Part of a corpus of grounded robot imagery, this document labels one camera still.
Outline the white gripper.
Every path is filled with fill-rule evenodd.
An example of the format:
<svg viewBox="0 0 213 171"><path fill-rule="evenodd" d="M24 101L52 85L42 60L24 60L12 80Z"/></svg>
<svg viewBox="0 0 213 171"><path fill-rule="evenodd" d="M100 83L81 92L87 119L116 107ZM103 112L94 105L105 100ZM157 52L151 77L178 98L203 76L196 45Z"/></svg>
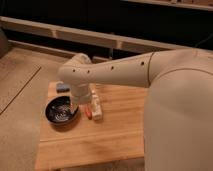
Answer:
<svg viewBox="0 0 213 171"><path fill-rule="evenodd" d="M88 84L71 86L71 101L76 105L90 103L92 92Z"/></svg>

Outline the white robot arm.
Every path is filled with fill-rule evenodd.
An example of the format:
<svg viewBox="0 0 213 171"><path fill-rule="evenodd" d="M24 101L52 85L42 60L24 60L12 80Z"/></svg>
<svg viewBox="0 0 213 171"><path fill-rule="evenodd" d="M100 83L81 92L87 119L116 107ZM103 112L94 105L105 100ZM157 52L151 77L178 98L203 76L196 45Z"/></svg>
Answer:
<svg viewBox="0 0 213 171"><path fill-rule="evenodd" d="M213 52L178 49L93 64L85 54L58 75L72 101L91 101L91 83L146 87L145 171L213 171Z"/></svg>

